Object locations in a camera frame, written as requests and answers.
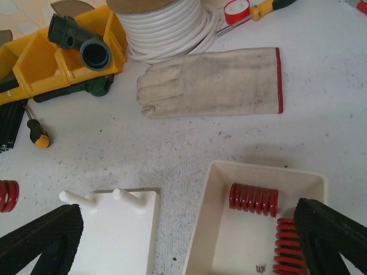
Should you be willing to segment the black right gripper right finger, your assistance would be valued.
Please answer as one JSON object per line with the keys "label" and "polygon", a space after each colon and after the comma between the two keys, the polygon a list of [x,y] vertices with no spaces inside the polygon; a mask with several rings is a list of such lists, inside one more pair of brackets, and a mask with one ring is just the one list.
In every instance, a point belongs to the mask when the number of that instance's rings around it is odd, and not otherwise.
{"label": "black right gripper right finger", "polygon": [[315,199],[300,198],[296,232],[310,274],[349,274],[343,259],[366,274],[366,227]]}

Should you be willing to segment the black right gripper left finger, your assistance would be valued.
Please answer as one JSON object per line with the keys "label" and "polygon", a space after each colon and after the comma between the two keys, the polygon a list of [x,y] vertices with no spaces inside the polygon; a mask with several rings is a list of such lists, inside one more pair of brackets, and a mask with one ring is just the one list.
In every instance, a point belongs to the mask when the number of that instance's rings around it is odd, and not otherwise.
{"label": "black right gripper left finger", "polygon": [[1,274],[68,274],[83,233],[79,205],[62,205],[1,237]]}

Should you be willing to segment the red spring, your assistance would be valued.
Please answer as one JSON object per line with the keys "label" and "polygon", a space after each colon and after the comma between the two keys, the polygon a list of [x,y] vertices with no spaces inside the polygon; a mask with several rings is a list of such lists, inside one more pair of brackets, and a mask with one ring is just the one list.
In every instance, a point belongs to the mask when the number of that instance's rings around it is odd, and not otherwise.
{"label": "red spring", "polygon": [[233,183],[229,190],[229,208],[276,218],[279,191]]}
{"label": "red spring", "polygon": [[2,213],[11,212],[19,197],[19,184],[15,180],[1,180],[0,182],[0,211]]}
{"label": "red spring", "polygon": [[274,249],[275,274],[308,274],[309,270],[293,219],[279,218]]}

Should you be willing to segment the white peg base plate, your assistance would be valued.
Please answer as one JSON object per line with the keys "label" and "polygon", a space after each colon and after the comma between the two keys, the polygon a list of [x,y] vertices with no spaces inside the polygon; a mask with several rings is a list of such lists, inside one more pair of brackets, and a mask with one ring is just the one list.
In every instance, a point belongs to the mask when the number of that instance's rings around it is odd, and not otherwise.
{"label": "white peg base plate", "polygon": [[70,274],[152,274],[160,196],[155,191],[62,191],[60,201],[78,204],[83,233]]}

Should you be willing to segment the cream parts tray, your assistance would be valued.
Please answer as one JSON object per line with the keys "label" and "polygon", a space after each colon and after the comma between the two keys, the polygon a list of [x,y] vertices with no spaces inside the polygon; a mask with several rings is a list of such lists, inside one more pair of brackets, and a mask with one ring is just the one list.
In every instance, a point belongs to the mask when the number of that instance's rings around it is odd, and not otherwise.
{"label": "cream parts tray", "polygon": [[[231,209],[234,183],[278,190],[277,217]],[[300,198],[327,204],[326,177],[290,168],[211,162],[183,274],[272,274],[277,220],[292,218]]]}

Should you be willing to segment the beige work glove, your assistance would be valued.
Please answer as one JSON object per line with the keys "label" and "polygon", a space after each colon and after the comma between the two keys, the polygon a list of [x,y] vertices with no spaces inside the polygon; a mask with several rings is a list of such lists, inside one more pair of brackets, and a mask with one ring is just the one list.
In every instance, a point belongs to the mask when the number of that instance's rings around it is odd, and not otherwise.
{"label": "beige work glove", "polygon": [[279,48],[178,56],[137,80],[141,113],[151,119],[283,112]]}

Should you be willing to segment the black aluminium extrusion profile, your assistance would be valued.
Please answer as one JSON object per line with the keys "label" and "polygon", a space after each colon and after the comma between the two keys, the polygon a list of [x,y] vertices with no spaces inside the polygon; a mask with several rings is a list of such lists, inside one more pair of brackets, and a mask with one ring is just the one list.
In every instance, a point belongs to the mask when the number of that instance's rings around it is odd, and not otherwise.
{"label": "black aluminium extrusion profile", "polygon": [[15,140],[25,113],[28,100],[19,100],[1,105],[0,150],[1,153],[14,148]]}

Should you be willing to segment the yellow storage bin row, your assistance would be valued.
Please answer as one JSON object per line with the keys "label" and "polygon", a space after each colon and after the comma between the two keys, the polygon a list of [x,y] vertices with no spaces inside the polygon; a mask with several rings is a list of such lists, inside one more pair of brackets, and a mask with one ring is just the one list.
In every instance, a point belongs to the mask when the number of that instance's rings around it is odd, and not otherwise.
{"label": "yellow storage bin row", "polygon": [[127,61],[127,40],[116,14],[102,6],[77,15],[76,22],[103,37],[112,54],[107,69],[87,68],[78,51],[59,48],[48,40],[48,29],[43,28],[1,46],[1,79],[14,75],[18,83],[14,88],[1,88],[1,104],[122,72]]}

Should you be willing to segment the black pipe fitting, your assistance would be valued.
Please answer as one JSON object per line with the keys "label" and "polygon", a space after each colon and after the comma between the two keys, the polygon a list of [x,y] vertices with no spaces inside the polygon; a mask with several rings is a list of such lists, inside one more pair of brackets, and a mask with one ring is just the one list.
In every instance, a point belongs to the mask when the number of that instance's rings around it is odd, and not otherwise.
{"label": "black pipe fitting", "polygon": [[78,25],[70,16],[53,14],[48,28],[48,40],[59,48],[78,51],[82,63],[90,70],[107,69],[112,61],[111,50],[103,37]]}

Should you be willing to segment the red tape roll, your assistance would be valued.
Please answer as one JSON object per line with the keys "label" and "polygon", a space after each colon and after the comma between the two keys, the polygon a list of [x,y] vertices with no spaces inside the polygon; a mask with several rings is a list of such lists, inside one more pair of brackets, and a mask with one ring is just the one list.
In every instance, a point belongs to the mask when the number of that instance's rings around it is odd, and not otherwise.
{"label": "red tape roll", "polygon": [[250,15],[250,2],[248,0],[232,0],[224,6],[225,21],[232,25]]}

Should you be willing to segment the black orange handled screwdriver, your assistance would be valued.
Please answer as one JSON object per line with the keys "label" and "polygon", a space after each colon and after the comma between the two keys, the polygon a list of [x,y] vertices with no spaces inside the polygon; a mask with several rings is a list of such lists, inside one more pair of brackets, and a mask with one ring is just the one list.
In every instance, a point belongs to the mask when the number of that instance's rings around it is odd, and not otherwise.
{"label": "black orange handled screwdriver", "polygon": [[40,149],[48,148],[50,146],[50,137],[46,130],[42,127],[37,119],[32,118],[32,115],[28,109],[27,105],[24,105],[25,113],[28,116],[28,121],[26,123],[30,130],[29,137],[32,143]]}

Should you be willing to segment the red handled tool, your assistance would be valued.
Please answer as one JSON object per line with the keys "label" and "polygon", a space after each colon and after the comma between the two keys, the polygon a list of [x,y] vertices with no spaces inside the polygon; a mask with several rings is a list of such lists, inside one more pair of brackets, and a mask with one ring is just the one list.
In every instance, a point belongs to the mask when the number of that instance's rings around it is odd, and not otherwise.
{"label": "red handled tool", "polygon": [[367,2],[365,0],[345,0],[345,2],[367,15]]}

